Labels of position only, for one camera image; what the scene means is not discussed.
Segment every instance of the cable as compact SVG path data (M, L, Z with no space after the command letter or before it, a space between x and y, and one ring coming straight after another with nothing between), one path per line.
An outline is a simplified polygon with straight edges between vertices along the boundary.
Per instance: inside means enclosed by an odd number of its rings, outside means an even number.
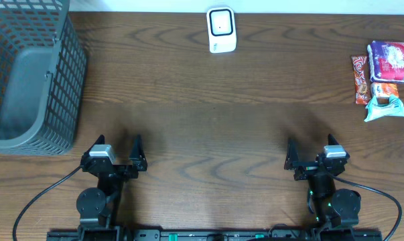
M395 224L394 224L392 230L389 232L389 234L387 235L387 237L383 240L383 241L388 241L388 240L392 237L392 235L394 235L395 230L397 230L398 225L400 224L400 221L401 221L401 216L403 215L403 210L401 209L401 204L400 204L400 202L398 202L398 200L395 199L395 197L393 197L393 196L391 196L391 195L389 195L389 194L387 194L387 193L385 193L385 192L383 192L383 191L377 190L377 189L372 188L372 187L367 187L367 186L365 186L365 185L353 183L353 182L347 181L347 180L345 180L345 179L341 179L341 178L339 178L339 177L336 177L336 176L332 175L332 174L329 173L328 171L327 171L326 173L327 173L327 175L328 175L329 177L331 177L332 179L335 179L335 180L337 180L337 181L340 181L340 182L342 182L342 183L345 183L345 184L348 184L348 185L351 185L351 186L354 186L354 187L363 188L363 189L365 189L365 190L369 190L369 191L372 191L372 192L374 192L374 193L383 195L383 196L385 196L385 197L387 197L387 198L389 198L389 199L391 199L391 200L393 200L393 201L395 202L395 204L397 205L397 208L398 208L398 217L397 217L397 221L395 221Z
M23 217L23 214L27 211L27 209L32 205L38 198L40 198L42 195L44 195L47 191L50 191L51 189L57 187L60 185L62 182L66 181L70 177L72 177L77 171L79 171L81 167L77 167L74 171L69 173L66 177L63 177L60 181L56 182L55 184L47 187L45 190L41 191L38 195L36 195L26 206L23 208L23 210L20 212L19 216L15 220L14 227L13 227L13 241L17 241L17 226L19 225L21 217Z
M294 235L294 238L298 239L298 236L295 234L295 232L287 225L287 224L275 224L271 229L269 230L269 237L272 237L272 232L278 227L278 226L285 226L287 229Z

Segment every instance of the basket bottom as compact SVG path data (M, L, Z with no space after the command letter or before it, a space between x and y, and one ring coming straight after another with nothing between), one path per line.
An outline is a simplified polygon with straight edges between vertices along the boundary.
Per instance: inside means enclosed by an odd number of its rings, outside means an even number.
M16 138L35 122L52 50L25 48L16 56L0 112L0 139Z

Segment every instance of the black square outline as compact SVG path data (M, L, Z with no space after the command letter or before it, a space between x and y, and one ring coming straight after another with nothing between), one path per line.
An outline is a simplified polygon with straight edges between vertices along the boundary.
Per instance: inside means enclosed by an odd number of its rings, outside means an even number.
M212 16L211 15L212 15L213 12L216 12L216 11L228 11L228 13L230 14L230 26L231 26L231 32L230 33L215 34L214 31L212 30ZM210 24L210 33L215 37L231 35L233 33L233 18L232 18L232 15L231 15L231 11L229 9L212 10L209 13L209 24Z

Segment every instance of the laundry basket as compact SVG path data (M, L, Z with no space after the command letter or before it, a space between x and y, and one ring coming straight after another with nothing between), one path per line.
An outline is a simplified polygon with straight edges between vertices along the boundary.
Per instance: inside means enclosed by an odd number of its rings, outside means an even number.
M0 0L0 153L72 148L86 56L68 0Z

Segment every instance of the white device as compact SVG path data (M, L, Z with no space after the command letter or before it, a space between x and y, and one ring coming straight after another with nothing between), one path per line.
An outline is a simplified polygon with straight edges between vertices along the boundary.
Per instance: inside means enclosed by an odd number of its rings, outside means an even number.
M216 54L235 50L237 37L233 10L230 7L215 7L209 9L206 18L210 52Z

